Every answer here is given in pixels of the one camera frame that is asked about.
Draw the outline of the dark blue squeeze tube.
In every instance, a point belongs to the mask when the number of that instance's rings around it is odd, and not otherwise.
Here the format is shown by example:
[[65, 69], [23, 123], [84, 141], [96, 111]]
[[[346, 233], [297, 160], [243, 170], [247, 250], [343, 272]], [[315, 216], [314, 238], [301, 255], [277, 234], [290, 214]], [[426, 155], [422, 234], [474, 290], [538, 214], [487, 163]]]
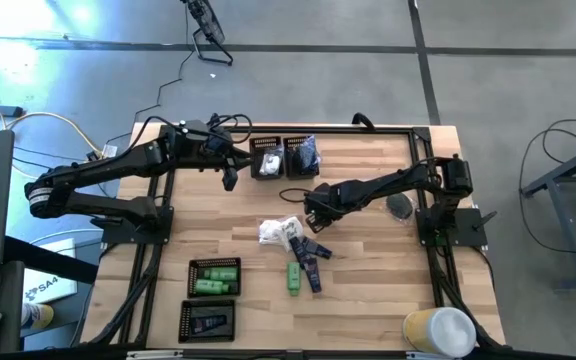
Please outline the dark blue squeeze tube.
[[304, 237], [302, 240], [302, 245], [307, 253], [324, 258], [330, 259], [332, 257], [333, 252], [326, 248], [325, 246], [319, 244], [315, 240]]
[[299, 240], [298, 237], [291, 237], [289, 239], [289, 244], [296, 256], [297, 262], [302, 268], [304, 268], [307, 265], [308, 260], [310, 259], [310, 254], [304, 248], [302, 242]]
[[306, 271], [312, 292], [320, 293], [322, 291], [322, 286], [317, 260], [315, 258], [308, 259], [305, 262], [304, 269]]
[[217, 329], [227, 324], [226, 315], [211, 315], [194, 317], [190, 321], [190, 329], [193, 335]]

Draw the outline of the white printed cardboard box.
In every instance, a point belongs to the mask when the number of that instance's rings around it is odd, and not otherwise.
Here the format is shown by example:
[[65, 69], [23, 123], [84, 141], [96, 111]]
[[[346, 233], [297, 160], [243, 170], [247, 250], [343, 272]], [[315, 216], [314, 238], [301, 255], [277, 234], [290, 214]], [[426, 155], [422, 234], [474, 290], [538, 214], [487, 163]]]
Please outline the white printed cardboard box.
[[[41, 245], [43, 249], [69, 257], [76, 255], [74, 247], [73, 238]], [[77, 282], [74, 280], [32, 269], [24, 271], [23, 303], [46, 304], [76, 292]]]

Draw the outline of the small green packet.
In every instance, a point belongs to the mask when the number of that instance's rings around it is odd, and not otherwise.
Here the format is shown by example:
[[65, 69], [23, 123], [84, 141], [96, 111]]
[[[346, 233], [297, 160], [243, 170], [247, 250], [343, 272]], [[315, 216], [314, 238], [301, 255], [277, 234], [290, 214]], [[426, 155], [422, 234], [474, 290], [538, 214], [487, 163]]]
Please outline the small green packet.
[[194, 291], [202, 295], [223, 295], [230, 292], [230, 285], [217, 280], [199, 279], [194, 285]]

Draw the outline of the yellow white can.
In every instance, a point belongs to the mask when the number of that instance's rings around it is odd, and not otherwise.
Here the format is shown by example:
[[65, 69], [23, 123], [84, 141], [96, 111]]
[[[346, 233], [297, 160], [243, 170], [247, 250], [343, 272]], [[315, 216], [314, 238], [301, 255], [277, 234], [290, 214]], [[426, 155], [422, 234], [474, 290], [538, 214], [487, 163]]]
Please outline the yellow white can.
[[23, 303], [21, 309], [22, 329], [44, 329], [54, 319], [54, 309], [46, 304]]

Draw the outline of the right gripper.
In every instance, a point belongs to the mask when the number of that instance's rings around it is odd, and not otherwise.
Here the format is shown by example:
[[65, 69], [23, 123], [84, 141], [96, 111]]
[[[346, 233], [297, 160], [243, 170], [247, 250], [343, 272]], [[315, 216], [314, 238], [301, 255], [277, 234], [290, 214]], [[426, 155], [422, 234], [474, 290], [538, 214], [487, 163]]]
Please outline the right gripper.
[[313, 211], [328, 211], [333, 214], [346, 214], [352, 206], [345, 203], [348, 199], [351, 182], [340, 182], [336, 184], [322, 183], [315, 189], [304, 194], [304, 212], [306, 223], [313, 228], [314, 233], [319, 233], [331, 225], [331, 220], [326, 217], [317, 216]]

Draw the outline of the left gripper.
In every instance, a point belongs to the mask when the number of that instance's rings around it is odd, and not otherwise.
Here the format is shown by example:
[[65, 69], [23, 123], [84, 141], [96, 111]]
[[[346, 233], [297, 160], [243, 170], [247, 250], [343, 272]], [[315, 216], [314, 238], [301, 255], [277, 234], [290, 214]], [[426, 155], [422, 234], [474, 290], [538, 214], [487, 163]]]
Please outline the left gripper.
[[222, 183], [225, 191], [232, 191], [238, 181], [238, 169], [254, 163], [250, 156], [242, 156], [240, 149], [231, 147], [224, 151], [211, 151], [200, 147], [187, 159], [187, 167], [195, 169], [223, 169]]

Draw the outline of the black desk leg beam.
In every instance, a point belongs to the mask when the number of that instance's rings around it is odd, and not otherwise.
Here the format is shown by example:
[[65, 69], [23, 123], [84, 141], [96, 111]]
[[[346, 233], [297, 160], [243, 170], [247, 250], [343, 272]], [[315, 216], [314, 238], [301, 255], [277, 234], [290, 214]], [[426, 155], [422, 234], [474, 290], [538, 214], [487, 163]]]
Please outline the black desk leg beam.
[[98, 266], [92, 263], [52, 252], [10, 236], [6, 236], [4, 240], [3, 260], [19, 261], [26, 268], [87, 284], [95, 281], [98, 270]]

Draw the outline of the black slotted plastic basket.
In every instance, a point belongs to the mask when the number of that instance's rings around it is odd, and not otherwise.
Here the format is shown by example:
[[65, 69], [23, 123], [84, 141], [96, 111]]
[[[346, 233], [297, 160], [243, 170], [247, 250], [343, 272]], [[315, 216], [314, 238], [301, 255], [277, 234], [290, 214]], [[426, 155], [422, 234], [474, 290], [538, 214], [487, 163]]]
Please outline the black slotted plastic basket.
[[291, 180], [297, 180], [297, 179], [311, 179], [314, 178], [316, 176], [319, 175], [319, 163], [320, 163], [320, 156], [319, 156], [319, 161], [318, 161], [318, 171], [315, 175], [306, 175], [306, 176], [294, 176], [291, 172], [291, 158], [292, 155], [294, 154], [294, 151], [298, 148], [298, 146], [302, 143], [302, 141], [304, 140], [306, 136], [299, 136], [299, 137], [289, 137], [289, 138], [284, 138], [284, 150], [285, 150], [285, 154], [284, 154], [284, 160], [285, 160], [285, 171], [286, 171], [286, 176], [291, 179]]
[[[233, 342], [235, 338], [235, 301], [234, 300], [184, 300], [181, 305], [178, 342], [211, 343]], [[194, 317], [226, 315], [227, 324], [217, 329], [193, 335], [190, 321]]]
[[[278, 175], [262, 176], [259, 174], [259, 167], [265, 152], [270, 150], [281, 150], [283, 152], [283, 164]], [[272, 180], [281, 178], [284, 174], [284, 146], [279, 136], [257, 137], [249, 140], [249, 150], [254, 163], [251, 165], [251, 177], [256, 180]]]
[[[225, 282], [230, 285], [230, 292], [223, 295], [202, 295], [196, 294], [194, 285], [201, 277], [202, 271], [206, 268], [212, 267], [237, 267], [239, 270], [239, 278], [234, 282]], [[241, 259], [239, 257], [231, 258], [213, 258], [213, 259], [195, 259], [189, 262], [188, 267], [188, 283], [187, 295], [189, 298], [199, 297], [217, 297], [217, 296], [239, 296], [241, 294], [242, 275], [241, 275]]]

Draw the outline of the yellow white cylindrical container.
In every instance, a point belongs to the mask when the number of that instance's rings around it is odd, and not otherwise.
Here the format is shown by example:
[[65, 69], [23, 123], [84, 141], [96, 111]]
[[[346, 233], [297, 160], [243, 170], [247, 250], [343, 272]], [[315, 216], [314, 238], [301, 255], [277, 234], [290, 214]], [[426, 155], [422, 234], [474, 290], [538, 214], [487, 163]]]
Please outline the yellow white cylindrical container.
[[416, 350], [462, 358], [476, 344], [472, 320], [454, 307], [417, 310], [408, 314], [402, 324], [405, 340]]

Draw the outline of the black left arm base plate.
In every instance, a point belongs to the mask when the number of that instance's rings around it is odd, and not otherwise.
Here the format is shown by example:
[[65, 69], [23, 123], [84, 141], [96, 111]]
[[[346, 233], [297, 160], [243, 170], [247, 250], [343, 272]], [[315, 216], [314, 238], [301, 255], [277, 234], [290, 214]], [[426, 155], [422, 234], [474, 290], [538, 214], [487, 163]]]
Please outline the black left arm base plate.
[[107, 244], [164, 245], [169, 242], [174, 208], [158, 207], [158, 219], [154, 223], [134, 225], [125, 219], [112, 220], [102, 226], [102, 241]]

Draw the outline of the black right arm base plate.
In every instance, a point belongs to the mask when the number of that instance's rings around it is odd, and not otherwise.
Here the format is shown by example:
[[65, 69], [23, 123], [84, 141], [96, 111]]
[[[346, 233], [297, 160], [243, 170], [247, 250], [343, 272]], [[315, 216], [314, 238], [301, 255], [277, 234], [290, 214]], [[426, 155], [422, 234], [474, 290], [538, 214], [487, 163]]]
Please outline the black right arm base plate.
[[437, 208], [417, 209], [419, 241], [426, 247], [486, 247], [485, 224], [496, 215], [496, 211], [482, 215], [478, 208], [457, 208], [443, 213]]

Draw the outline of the black floor fan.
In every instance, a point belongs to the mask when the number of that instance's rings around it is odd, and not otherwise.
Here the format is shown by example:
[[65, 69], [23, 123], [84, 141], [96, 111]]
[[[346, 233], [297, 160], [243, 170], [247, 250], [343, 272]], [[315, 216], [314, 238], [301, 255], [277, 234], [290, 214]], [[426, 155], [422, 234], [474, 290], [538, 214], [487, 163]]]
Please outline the black floor fan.
[[[192, 33], [192, 43], [197, 57], [205, 62], [212, 62], [217, 64], [225, 64], [231, 66], [234, 62], [234, 58], [231, 54], [223, 47], [226, 40], [225, 34], [218, 20], [216, 13], [214, 12], [212, 5], [209, 0], [180, 0], [185, 8], [189, 11], [192, 18], [197, 22], [198, 29]], [[198, 44], [198, 36], [202, 34], [205, 40], [216, 47], [221, 53], [223, 53], [227, 59], [217, 59], [205, 57], [202, 54], [202, 50]]]

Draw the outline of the black table clamp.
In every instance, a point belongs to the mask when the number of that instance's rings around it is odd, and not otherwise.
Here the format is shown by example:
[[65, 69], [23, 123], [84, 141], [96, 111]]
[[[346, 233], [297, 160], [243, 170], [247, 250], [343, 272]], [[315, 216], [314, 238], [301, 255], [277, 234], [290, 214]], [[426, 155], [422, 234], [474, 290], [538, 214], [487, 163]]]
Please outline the black table clamp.
[[366, 115], [364, 115], [361, 112], [357, 112], [353, 115], [352, 120], [351, 120], [351, 124], [356, 125], [356, 126], [363, 126], [368, 131], [374, 131], [375, 130], [375, 125], [372, 123], [372, 121]]

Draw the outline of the small green plastic bottle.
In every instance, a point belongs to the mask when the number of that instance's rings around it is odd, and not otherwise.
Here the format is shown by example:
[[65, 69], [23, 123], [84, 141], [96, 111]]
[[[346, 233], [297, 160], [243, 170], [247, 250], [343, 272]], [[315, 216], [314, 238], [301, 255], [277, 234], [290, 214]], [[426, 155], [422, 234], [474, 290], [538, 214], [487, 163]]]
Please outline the small green plastic bottle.
[[201, 277], [212, 281], [234, 282], [239, 278], [237, 267], [212, 267], [202, 271]]

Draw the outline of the vanity pack cotton swab bag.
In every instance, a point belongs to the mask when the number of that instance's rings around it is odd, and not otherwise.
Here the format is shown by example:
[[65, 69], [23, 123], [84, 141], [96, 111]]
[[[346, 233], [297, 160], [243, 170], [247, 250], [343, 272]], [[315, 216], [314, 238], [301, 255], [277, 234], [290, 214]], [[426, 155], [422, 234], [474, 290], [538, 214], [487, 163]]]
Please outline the vanity pack cotton swab bag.
[[277, 220], [264, 220], [259, 225], [258, 236], [262, 245], [283, 245], [281, 223]]
[[278, 175], [283, 164], [283, 152], [281, 150], [270, 150], [264, 153], [259, 167], [259, 174], [262, 176]]
[[298, 217], [292, 216], [280, 222], [279, 235], [283, 246], [287, 252], [292, 250], [290, 240], [292, 238], [301, 239], [304, 236], [304, 229]]

